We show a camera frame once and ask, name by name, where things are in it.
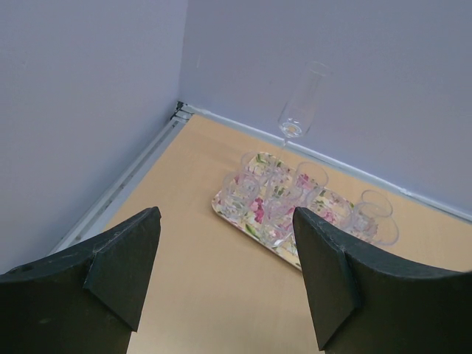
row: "pink flower pattern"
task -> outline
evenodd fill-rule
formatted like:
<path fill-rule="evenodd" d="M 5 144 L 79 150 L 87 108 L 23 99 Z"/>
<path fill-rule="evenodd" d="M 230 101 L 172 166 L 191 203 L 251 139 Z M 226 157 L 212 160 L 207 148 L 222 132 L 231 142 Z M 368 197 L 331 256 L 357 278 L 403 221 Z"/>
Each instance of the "pink flower pattern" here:
<path fill-rule="evenodd" d="M 328 223 L 334 224 L 336 222 L 336 216 L 330 209 L 323 209 L 323 213 L 320 216 L 324 218 Z"/>
<path fill-rule="evenodd" d="M 306 173 L 303 173 L 302 175 L 298 176 L 298 179 L 296 180 L 296 186 L 305 190 L 311 190 L 313 188 L 313 181 Z"/>
<path fill-rule="evenodd" d="M 263 209 L 264 200 L 257 197 L 255 201 L 252 202 L 250 208 L 254 212 L 254 221 L 256 223 L 262 223 L 264 218 L 264 209 Z"/>

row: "glass tumbler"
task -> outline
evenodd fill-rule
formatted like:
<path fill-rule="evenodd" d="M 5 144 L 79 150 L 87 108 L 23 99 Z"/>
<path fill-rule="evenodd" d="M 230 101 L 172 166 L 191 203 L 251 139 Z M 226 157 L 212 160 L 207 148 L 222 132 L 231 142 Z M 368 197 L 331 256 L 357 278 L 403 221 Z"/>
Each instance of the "glass tumbler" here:
<path fill-rule="evenodd" d="M 393 213 L 393 207 L 386 196 L 374 190 L 365 190 L 361 194 L 360 203 L 371 203 L 378 206 L 385 212 L 385 216 L 390 216 Z"/>
<path fill-rule="evenodd" d="M 344 229 L 351 220 L 353 208 L 349 201 L 332 190 L 321 193 L 314 189 L 308 193 L 303 205 L 338 229 Z"/>
<path fill-rule="evenodd" d="M 397 242 L 399 231 L 392 211 L 361 202 L 354 206 L 346 232 L 376 246 L 391 246 Z"/>
<path fill-rule="evenodd" d="M 296 188 L 303 191 L 302 198 L 306 198 L 307 194 L 312 192 L 315 198 L 323 190 L 328 183 L 326 171 L 318 164 L 313 162 L 302 162 L 295 171 L 294 183 Z"/>
<path fill-rule="evenodd" d="M 275 156 L 251 151 L 241 157 L 240 170 L 243 173 L 252 174 L 259 181 L 260 186 L 263 186 L 274 171 L 275 164 Z"/>
<path fill-rule="evenodd" d="M 235 172 L 223 180 L 221 211 L 233 220 L 240 220 L 259 195 L 259 182 L 250 173 Z"/>
<path fill-rule="evenodd" d="M 294 185 L 294 174 L 280 169 L 273 172 L 265 188 L 264 205 L 273 200 L 283 200 L 287 204 L 298 205 L 302 200 L 303 190 Z"/>
<path fill-rule="evenodd" d="M 284 243 L 293 233 L 292 217 L 295 207 L 282 199 L 272 199 L 264 207 L 261 238 L 269 247 Z"/>

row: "glass stem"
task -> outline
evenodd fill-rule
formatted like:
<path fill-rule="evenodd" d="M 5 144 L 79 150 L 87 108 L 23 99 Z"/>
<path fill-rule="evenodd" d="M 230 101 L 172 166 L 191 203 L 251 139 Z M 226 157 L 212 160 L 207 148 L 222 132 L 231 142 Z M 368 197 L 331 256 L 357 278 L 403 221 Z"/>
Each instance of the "glass stem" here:
<path fill-rule="evenodd" d="M 282 158 L 283 151 L 285 150 L 285 147 L 287 146 L 287 144 L 288 144 L 288 137 L 285 137 L 283 139 L 282 146 L 280 147 L 279 151 L 277 152 L 276 159 L 275 159 L 275 167 L 277 167 L 277 165 L 279 164 L 280 159 Z"/>

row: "floral tray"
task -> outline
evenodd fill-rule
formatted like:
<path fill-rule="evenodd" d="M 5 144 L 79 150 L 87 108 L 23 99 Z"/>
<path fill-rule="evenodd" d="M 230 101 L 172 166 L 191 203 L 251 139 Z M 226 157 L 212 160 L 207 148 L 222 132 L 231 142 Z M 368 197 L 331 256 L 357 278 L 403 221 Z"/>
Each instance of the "floral tray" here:
<path fill-rule="evenodd" d="M 254 167 L 256 168 L 258 165 L 261 167 L 261 165 L 266 164 L 271 157 L 272 156 L 268 153 L 258 153 L 256 158 L 251 161 L 250 164 L 254 164 Z M 283 164 L 283 162 L 280 162 L 280 164 L 282 165 L 280 166 L 282 169 L 285 169 L 286 171 L 291 170 L 288 166 Z M 234 218 L 224 214 L 223 208 L 221 208 L 220 193 L 221 191 L 218 192 L 218 194 L 212 199 L 212 207 L 218 215 L 285 261 L 289 262 L 294 267 L 301 270 L 298 254 L 296 252 L 296 246 L 292 237 L 274 248 L 267 246 L 263 241 L 261 241 L 260 227 L 264 213 L 263 196 L 265 195 L 265 187 L 261 188 L 260 194 L 251 204 L 250 210 L 240 220 L 235 220 Z M 332 223 L 335 226 L 338 226 L 344 221 L 342 215 L 345 213 L 343 211 L 345 211 L 346 208 L 352 207 L 353 204 L 350 203 L 346 198 L 341 197 L 329 189 L 324 189 L 319 194 L 317 199 L 312 203 L 310 209 L 324 218 L 326 221 Z"/>

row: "rectangular tray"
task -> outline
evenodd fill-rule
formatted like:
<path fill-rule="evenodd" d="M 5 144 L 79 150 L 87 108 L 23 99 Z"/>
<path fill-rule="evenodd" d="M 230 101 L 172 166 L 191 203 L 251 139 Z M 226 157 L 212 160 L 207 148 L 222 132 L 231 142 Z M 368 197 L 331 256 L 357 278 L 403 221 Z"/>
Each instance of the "rectangular tray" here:
<path fill-rule="evenodd" d="M 250 163 L 251 164 L 265 164 L 267 161 L 267 157 L 269 156 L 270 154 L 268 153 L 258 153 L 256 155 L 256 158 Z M 280 164 L 282 168 L 286 168 L 287 170 L 291 169 L 290 167 L 285 165 L 283 162 L 280 162 Z M 242 231 L 244 234 L 248 235 L 253 240 L 256 240 L 262 246 L 266 247 L 267 249 L 275 253 L 277 256 L 281 257 L 286 262 L 289 262 L 295 268 L 301 270 L 298 254 L 296 252 L 295 242 L 292 237 L 290 237 L 281 245 L 274 248 L 264 244 L 264 242 L 261 240 L 260 217 L 257 217 L 255 210 L 257 209 L 257 201 L 260 202 L 263 196 L 265 195 L 264 186 L 261 187 L 261 191 L 258 198 L 256 199 L 256 201 L 254 201 L 250 210 L 246 213 L 246 215 L 241 220 L 235 220 L 234 218 L 231 218 L 228 215 L 224 214 L 221 208 L 220 194 L 221 194 L 221 191 L 218 192 L 218 194 L 212 199 L 212 208 L 220 217 L 222 217 L 231 225 L 233 225 L 234 227 Z M 316 199 L 315 203 L 318 207 L 316 210 L 314 210 L 314 212 L 316 212 L 316 214 L 320 215 L 325 220 L 327 220 L 328 222 L 332 223 L 335 226 L 337 225 L 337 223 L 340 221 L 340 218 L 341 218 L 340 214 L 337 213 L 336 206 L 338 206 L 340 203 L 343 203 L 344 205 L 346 204 L 349 205 L 351 208 L 353 207 L 353 204 L 350 203 L 346 198 L 341 197 L 340 195 L 334 193 L 333 191 L 329 189 L 322 190 L 322 192 L 319 194 L 318 198 Z"/>

